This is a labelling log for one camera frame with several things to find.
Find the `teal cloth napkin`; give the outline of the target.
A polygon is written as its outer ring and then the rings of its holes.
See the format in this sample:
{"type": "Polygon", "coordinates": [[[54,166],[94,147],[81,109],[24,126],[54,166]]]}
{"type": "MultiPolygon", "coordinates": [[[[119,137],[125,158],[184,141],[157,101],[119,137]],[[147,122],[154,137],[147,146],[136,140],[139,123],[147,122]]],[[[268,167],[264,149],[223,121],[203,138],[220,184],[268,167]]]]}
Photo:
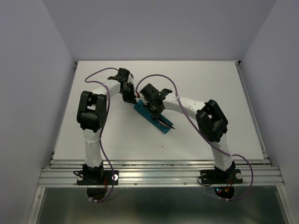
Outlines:
{"type": "Polygon", "coordinates": [[[150,122],[153,126],[155,126],[157,129],[159,129],[162,133],[166,134],[168,131],[170,131],[170,128],[162,127],[158,124],[156,121],[156,118],[144,107],[144,104],[141,100],[137,102],[136,105],[134,105],[134,109],[142,115],[148,122],[150,122]]]}

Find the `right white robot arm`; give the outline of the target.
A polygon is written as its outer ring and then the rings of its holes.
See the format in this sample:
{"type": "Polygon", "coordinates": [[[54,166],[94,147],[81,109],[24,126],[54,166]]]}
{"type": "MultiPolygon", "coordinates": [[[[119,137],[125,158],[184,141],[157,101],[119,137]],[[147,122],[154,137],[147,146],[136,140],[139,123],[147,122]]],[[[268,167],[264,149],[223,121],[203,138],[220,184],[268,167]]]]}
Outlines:
{"type": "Polygon", "coordinates": [[[228,120],[214,100],[199,102],[180,97],[168,89],[159,91],[153,85],[146,85],[139,93],[143,107],[154,118],[158,118],[164,110],[179,112],[186,116],[200,136],[211,146],[214,156],[215,177],[226,182],[232,176],[235,162],[228,148],[228,120]]]}

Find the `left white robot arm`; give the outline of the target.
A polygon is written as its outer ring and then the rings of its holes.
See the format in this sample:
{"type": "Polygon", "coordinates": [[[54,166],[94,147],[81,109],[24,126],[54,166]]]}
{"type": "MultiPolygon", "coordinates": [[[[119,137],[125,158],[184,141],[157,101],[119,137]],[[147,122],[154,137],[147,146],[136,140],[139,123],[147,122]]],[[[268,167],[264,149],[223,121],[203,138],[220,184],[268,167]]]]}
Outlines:
{"type": "Polygon", "coordinates": [[[85,162],[82,172],[77,176],[94,184],[104,178],[103,159],[101,156],[101,135],[105,126],[110,99],[121,94],[125,103],[136,104],[133,75],[124,68],[117,69],[115,76],[108,77],[105,83],[96,82],[100,87],[93,91],[83,91],[80,95],[77,122],[83,131],[85,141],[85,162]]]}

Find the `metal knife black handle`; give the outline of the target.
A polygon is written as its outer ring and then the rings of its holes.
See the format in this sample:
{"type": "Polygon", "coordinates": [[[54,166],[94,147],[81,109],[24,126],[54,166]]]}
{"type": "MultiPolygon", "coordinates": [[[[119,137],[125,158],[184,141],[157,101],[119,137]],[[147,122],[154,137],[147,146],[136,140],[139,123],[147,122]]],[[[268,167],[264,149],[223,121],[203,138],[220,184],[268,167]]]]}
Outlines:
{"type": "Polygon", "coordinates": [[[176,129],[176,128],[173,127],[173,125],[170,123],[170,121],[165,117],[160,116],[160,117],[156,118],[156,121],[162,127],[170,128],[170,129],[176,129]]]}

